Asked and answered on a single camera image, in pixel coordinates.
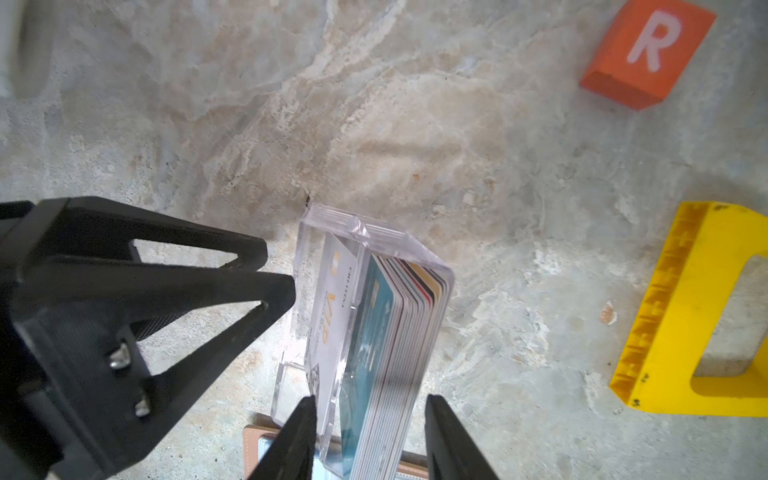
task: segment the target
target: marble surface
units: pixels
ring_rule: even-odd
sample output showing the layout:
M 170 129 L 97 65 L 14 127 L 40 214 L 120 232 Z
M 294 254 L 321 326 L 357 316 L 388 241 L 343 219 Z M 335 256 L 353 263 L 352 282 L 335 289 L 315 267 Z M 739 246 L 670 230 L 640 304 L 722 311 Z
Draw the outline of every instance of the marble surface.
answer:
M 0 200 L 101 195 L 258 235 L 284 273 L 308 200 L 399 223 L 457 276 L 406 448 L 436 392 L 502 478 L 765 478 L 766 420 L 636 412 L 607 383 L 677 205 L 768 214 L 768 4 L 697 0 L 716 23 L 638 113 L 578 87 L 621 3 L 60 0 L 45 89 L 0 101 Z M 767 267 L 700 368 L 764 336 Z M 144 342 L 151 368 L 244 308 Z M 241 478 L 281 334 L 116 478 Z

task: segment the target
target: yellow plastic object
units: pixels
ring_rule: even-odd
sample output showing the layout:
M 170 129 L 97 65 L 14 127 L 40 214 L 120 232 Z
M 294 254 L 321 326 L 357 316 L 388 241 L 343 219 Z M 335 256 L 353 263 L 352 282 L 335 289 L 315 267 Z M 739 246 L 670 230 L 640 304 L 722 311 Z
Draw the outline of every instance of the yellow plastic object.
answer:
M 628 406 L 653 413 L 768 416 L 768 342 L 736 377 L 694 377 L 754 255 L 768 257 L 768 217 L 738 205 L 683 203 L 611 380 Z

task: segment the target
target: hole in yellow object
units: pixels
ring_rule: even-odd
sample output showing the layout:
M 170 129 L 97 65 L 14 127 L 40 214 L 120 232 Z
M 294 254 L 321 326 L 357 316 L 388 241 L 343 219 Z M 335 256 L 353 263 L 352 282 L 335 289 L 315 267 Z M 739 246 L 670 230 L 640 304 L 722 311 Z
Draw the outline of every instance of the hole in yellow object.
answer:
M 746 372 L 768 332 L 768 258 L 744 266 L 694 377 L 735 377 Z

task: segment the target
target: concrete floor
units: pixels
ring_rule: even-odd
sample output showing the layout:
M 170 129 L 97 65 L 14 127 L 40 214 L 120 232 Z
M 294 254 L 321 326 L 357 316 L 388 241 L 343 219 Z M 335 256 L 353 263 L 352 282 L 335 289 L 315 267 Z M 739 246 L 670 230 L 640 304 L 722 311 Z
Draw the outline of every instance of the concrete floor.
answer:
M 607 384 L 677 205 L 768 214 L 768 3 L 696 0 L 718 19 L 640 113 L 578 87 L 621 3 L 61 0 L 45 90 L 0 102 L 0 200 L 101 195 L 261 236 L 284 273 L 308 197 L 399 223 L 457 275 L 422 395 L 502 478 L 765 478 L 765 419 L 649 415 Z M 702 368 L 764 336 L 752 263 Z M 242 311 L 180 319 L 146 357 L 162 370 Z M 116 478 L 241 478 L 282 331 Z

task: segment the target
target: orange block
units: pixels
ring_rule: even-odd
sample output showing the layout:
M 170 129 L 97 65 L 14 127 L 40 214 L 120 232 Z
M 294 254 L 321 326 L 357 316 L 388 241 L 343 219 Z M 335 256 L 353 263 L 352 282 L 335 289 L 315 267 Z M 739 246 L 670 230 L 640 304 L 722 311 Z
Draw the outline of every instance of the orange block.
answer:
M 630 0 L 581 86 L 640 110 L 665 99 L 716 15 L 680 0 Z

